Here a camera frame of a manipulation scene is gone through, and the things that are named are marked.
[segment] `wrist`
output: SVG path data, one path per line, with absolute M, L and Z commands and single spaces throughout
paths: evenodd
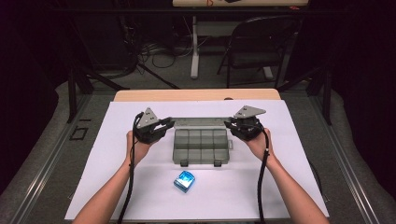
M 151 145 L 141 143 L 139 141 L 136 141 L 134 144 L 134 167 L 143 160 L 143 158 L 146 156 L 146 154 L 149 152 Z M 132 158 L 133 158 L 133 151 L 130 148 L 130 151 L 128 151 L 127 156 L 123 162 L 122 165 L 132 165 Z
M 276 167 L 280 167 L 282 166 L 282 164 L 280 163 L 280 161 L 277 159 L 277 157 L 275 157 L 274 155 L 270 155 L 268 157 L 267 163 L 266 163 L 266 167 L 268 168 L 268 170 L 271 172 L 272 170 L 276 169 Z
M 131 160 L 129 158 L 125 159 L 121 167 L 129 167 L 131 165 Z

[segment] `black cable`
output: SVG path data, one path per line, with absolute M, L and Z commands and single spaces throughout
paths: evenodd
M 134 130 L 136 128 L 137 120 L 140 119 L 142 115 L 143 114 L 140 113 L 134 118 L 133 132 L 134 132 Z M 137 143 L 137 141 L 134 140 L 134 134 L 133 134 L 132 147 L 131 147 L 131 156 L 132 156 L 132 158 L 130 158 L 131 159 L 131 164 L 129 165 L 129 187 L 128 187 L 128 193 L 126 195 L 124 205 L 122 207 L 122 210 L 121 210 L 121 213 L 120 213 L 120 216 L 119 216 L 119 220 L 117 221 L 118 224 L 122 223 L 123 217 L 125 215 L 126 208 L 128 206 L 129 201 L 131 200 L 132 189 L 134 188 L 134 145 L 136 143 Z
M 129 76 L 134 70 L 135 70 L 135 68 L 128 67 L 128 68 L 124 69 L 122 71 L 122 73 L 119 73 L 119 74 L 116 74 L 116 75 L 104 75 L 104 74 L 101 74 L 101 75 L 103 77 L 109 79 L 109 80 L 112 80 L 112 79 L 117 79 L 117 78 Z M 92 84 L 96 83 L 96 82 L 99 82 L 99 80 L 96 77 L 91 77 L 90 75 L 87 75 L 87 76 L 88 76 L 89 79 L 96 80 L 96 81 L 93 81 Z
M 143 68 L 145 71 L 148 71 L 152 76 L 158 78 L 159 80 L 161 80 L 161 81 L 162 81 L 163 83 L 165 83 L 166 85 L 172 87 L 172 88 L 175 89 L 175 90 L 180 90 L 180 88 L 179 88 L 177 85 L 175 85 L 175 84 L 173 84 L 173 83 L 171 83 L 171 82 L 168 82 L 168 81 L 166 81 L 165 79 L 163 79 L 162 77 L 158 76 L 158 75 L 155 74 L 153 71 L 149 70 L 149 69 L 148 69 L 145 65 L 143 65 L 142 63 L 138 63 L 137 65 L 138 65 L 139 67 Z
M 264 213 L 262 211 L 262 178 L 264 177 L 265 166 L 267 164 L 269 153 L 269 139 L 268 134 L 265 130 L 262 130 L 265 135 L 265 150 L 264 150 L 264 157 L 262 158 L 262 167 L 260 168 L 260 175 L 259 175 L 259 182 L 257 184 L 257 200 L 259 204 L 259 213 L 260 213 L 260 222 L 261 224 L 265 224 L 264 220 Z
M 157 64 L 154 62 L 154 60 L 155 60 L 155 56 L 156 56 L 156 55 L 159 55 L 160 53 L 162 53 L 163 55 L 171 56 L 171 57 L 172 57 L 172 62 L 171 62 L 170 64 L 164 65 L 164 66 L 159 66 L 159 65 L 157 65 Z M 165 51 L 162 51 L 162 52 L 153 53 L 152 56 L 151 56 L 151 63 L 152 63 L 152 65 L 153 65 L 154 67 L 157 67 L 157 68 L 168 68 L 168 67 L 174 65 L 175 61 L 176 61 L 176 55 L 175 55 L 173 52 L 168 52 L 168 51 L 166 51 L 166 50 L 165 50 Z
M 182 43 L 182 41 L 184 41 L 182 38 L 180 38 L 179 40 L 178 40 L 178 43 Z M 190 53 L 188 53 L 188 54 L 186 54 L 185 52 L 188 50 L 188 49 L 191 49 L 192 48 L 192 43 L 191 43 L 191 38 L 189 38 L 188 40 L 186 40 L 186 46 L 184 47 L 184 48 L 182 48 L 182 47 L 178 47 L 177 49 L 182 49 L 182 51 L 181 52 L 176 52 L 176 51 L 174 51 L 174 53 L 175 53 L 175 56 L 176 57 L 184 57 L 184 56 L 187 56 L 187 55 L 189 55 Z

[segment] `black cord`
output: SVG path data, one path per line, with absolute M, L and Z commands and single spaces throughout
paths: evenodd
M 156 63 L 155 63 L 155 56 L 156 56 L 156 55 L 159 55 L 160 53 L 161 53 L 162 55 L 168 55 L 168 56 L 172 57 L 172 62 L 171 62 L 170 64 L 164 65 L 164 66 L 159 66 L 158 64 L 156 64 Z M 176 55 L 175 55 L 173 52 L 168 52 L 168 51 L 166 51 L 166 50 L 153 53 L 152 56 L 151 56 L 151 63 L 152 63 L 152 65 L 153 65 L 154 67 L 157 67 L 157 68 L 168 68 L 168 67 L 174 65 L 175 61 L 176 61 Z
M 136 118 L 134 118 L 134 128 L 133 132 L 136 128 L 136 123 L 138 119 L 141 117 L 142 113 L 138 114 Z M 133 134 L 133 139 L 132 139 L 132 147 L 131 147 L 131 164 L 129 165 L 129 187 L 128 187 L 128 193 L 125 198 L 124 205 L 122 207 L 119 220 L 117 221 L 118 224 L 122 223 L 123 217 L 125 215 L 126 208 L 128 206 L 129 201 L 131 200 L 131 195 L 132 195 L 132 189 L 134 188 L 134 145 L 137 143 L 137 141 L 134 140 L 134 134 Z
M 257 184 L 257 201 L 259 204 L 259 213 L 260 213 L 260 222 L 261 224 L 265 224 L 264 213 L 262 211 L 262 178 L 264 177 L 265 166 L 267 164 L 269 153 L 269 139 L 268 134 L 265 131 L 262 131 L 265 135 L 265 150 L 264 157 L 262 158 L 262 167 L 260 168 L 259 182 Z
M 153 71 L 149 70 L 149 69 L 148 69 L 145 65 L 143 65 L 142 63 L 138 63 L 137 65 L 138 65 L 139 67 L 143 68 L 145 71 L 148 71 L 152 76 L 158 78 L 159 80 L 161 80 L 161 81 L 162 81 L 163 83 L 165 83 L 166 85 L 172 87 L 172 89 L 180 90 L 180 88 L 179 88 L 177 85 L 173 84 L 172 82 L 168 82 L 168 81 L 166 81 L 165 79 L 163 79 L 162 77 L 158 76 L 158 75 L 155 74 Z

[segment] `white tabletop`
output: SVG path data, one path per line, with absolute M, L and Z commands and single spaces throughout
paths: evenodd
M 309 0 L 240 0 L 228 3 L 225 0 L 212 0 L 211 7 L 302 7 Z M 206 0 L 173 0 L 174 7 L 209 7 Z
M 265 109 L 259 115 L 273 136 L 275 153 L 284 167 L 308 192 L 327 217 L 326 206 L 307 162 L 289 110 L 282 100 L 233 100 L 192 102 L 113 102 L 106 112 L 88 158 L 77 191 L 65 219 L 74 219 L 82 206 L 117 171 L 124 160 L 125 134 L 134 117 L 150 107 L 159 119 L 167 117 L 231 117 L 243 105 Z M 134 190 L 124 220 L 136 222 L 167 221 L 250 221 L 259 219 L 257 180 L 261 161 L 248 147 L 228 133 L 233 140 L 230 161 L 221 167 L 190 165 L 180 167 L 172 161 L 175 130 L 156 143 L 135 169 Z M 184 193 L 173 185 L 183 171 L 191 172 L 196 181 Z M 112 219 L 118 219 L 127 187 Z M 266 218 L 287 218 L 288 211 L 275 181 L 265 171 L 262 203 Z

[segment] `person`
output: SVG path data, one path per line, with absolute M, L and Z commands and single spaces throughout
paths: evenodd
M 273 176 L 282 199 L 288 209 L 290 218 L 293 223 L 329 223 L 312 198 L 306 191 L 289 175 L 276 158 L 274 153 L 271 133 L 264 129 L 268 135 L 269 153 L 266 167 Z M 265 135 L 260 133 L 256 138 L 245 142 L 250 148 L 253 155 L 262 160 L 265 149 Z M 131 163 L 130 148 L 133 142 L 133 132 L 127 133 L 127 152 L 126 157 L 118 171 L 88 200 L 88 202 L 79 211 L 74 224 L 78 223 L 108 223 L 117 206 L 120 196 L 129 179 L 129 165 Z M 135 166 L 143 160 L 152 146 L 136 142 L 135 144 Z

